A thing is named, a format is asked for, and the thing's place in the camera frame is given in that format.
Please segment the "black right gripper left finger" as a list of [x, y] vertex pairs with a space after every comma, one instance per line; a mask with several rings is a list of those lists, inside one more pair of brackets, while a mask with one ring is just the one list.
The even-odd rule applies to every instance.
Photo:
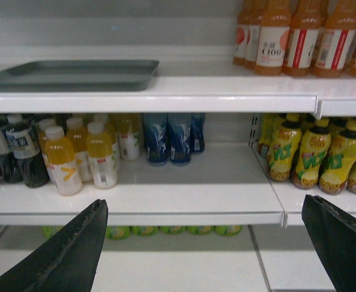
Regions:
[[108, 222], [96, 200], [53, 237], [0, 276], [0, 291], [90, 291]]

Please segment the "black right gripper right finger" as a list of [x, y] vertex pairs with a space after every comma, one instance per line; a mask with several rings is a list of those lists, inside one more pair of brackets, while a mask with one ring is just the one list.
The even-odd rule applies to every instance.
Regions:
[[356, 218], [320, 196], [306, 195], [302, 219], [336, 291], [356, 291]]

